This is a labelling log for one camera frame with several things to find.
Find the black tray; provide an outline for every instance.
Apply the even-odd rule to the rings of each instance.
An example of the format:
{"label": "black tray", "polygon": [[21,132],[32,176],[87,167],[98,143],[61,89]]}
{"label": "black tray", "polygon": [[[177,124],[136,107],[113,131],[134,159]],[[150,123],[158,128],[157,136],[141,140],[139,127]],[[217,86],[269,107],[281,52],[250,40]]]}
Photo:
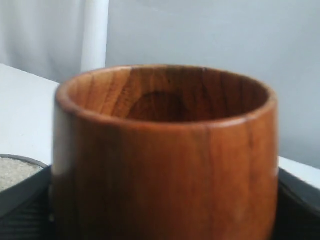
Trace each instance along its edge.
{"label": "black tray", "polygon": [[[56,240],[50,184],[48,166],[0,193],[0,240]],[[320,240],[320,191],[281,168],[272,240]]]}

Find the table surface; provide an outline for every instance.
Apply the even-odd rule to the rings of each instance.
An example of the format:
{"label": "table surface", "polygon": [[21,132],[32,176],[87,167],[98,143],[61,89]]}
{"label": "table surface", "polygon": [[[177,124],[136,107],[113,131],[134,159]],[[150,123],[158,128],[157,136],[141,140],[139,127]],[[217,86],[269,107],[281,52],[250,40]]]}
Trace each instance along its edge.
{"label": "table surface", "polygon": [[[0,154],[52,162],[58,83],[0,64]],[[279,157],[279,166],[320,189],[320,169]]]}

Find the wood grain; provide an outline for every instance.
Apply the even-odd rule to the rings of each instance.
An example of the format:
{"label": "wood grain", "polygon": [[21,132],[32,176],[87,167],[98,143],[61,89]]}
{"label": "wood grain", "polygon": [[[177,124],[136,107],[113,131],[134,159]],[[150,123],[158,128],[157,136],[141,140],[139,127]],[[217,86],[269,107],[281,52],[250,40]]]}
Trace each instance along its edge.
{"label": "wood grain", "polygon": [[134,65],[56,92],[61,239],[267,240],[278,186],[277,99],[211,68]]}

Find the gray background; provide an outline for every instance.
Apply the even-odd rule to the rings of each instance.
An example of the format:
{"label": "gray background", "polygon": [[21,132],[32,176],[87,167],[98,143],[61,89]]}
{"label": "gray background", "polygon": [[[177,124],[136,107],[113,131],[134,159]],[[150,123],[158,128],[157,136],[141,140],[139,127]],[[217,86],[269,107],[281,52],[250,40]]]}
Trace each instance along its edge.
{"label": "gray background", "polygon": [[279,98],[282,157],[320,168],[319,0],[111,0],[107,66],[194,64]]}

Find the cup rim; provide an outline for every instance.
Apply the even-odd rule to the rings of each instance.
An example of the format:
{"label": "cup rim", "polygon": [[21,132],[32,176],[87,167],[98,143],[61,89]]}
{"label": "cup rim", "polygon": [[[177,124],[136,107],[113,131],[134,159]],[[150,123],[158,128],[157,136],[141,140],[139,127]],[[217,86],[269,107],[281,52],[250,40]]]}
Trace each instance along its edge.
{"label": "cup rim", "polygon": [[[203,70],[209,70],[209,71],[218,71],[218,72],[224,72],[229,73],[232,75],[237,75],[241,77],[247,78],[249,81],[257,83],[260,87],[266,90],[267,92],[267,99],[263,105],[260,107],[248,111],[243,114],[230,116],[230,117],[223,117],[218,119],[212,119],[212,120],[201,120],[201,121],[187,121],[187,122],[156,122],[156,121],[145,121],[145,120],[135,120],[135,119],[126,119],[116,116],[109,116],[109,115],[103,115],[96,113],[94,111],[85,109],[79,105],[77,105],[73,100],[71,100],[68,89],[71,86],[72,83],[76,82],[78,78],[91,74],[101,74],[101,73],[107,73],[107,72],[114,72],[119,71],[123,69],[132,69],[132,68],[138,68],[138,69],[148,69],[148,68],[186,68],[186,69],[203,69]],[[257,80],[253,77],[239,74],[235,72],[231,72],[228,70],[222,70],[218,68],[213,67],[207,67],[207,66],[197,66],[197,65],[184,65],[184,64],[131,64],[131,65],[116,65],[112,67],[105,67],[105,68],[99,68],[91,71],[86,71],[81,74],[78,74],[69,80],[61,83],[58,88],[55,91],[55,104],[60,106],[65,112],[78,117],[80,119],[85,119],[92,123],[100,123],[100,124],[106,124],[106,125],[113,125],[113,126],[122,126],[122,127],[133,127],[133,128],[159,128],[159,127],[165,127],[165,128],[197,128],[197,127],[214,127],[214,128],[223,128],[223,127],[229,127],[233,125],[242,124],[248,120],[256,119],[262,116],[263,114],[269,112],[270,110],[274,109],[274,107],[277,106],[277,94],[275,91],[269,87],[264,82]]]}

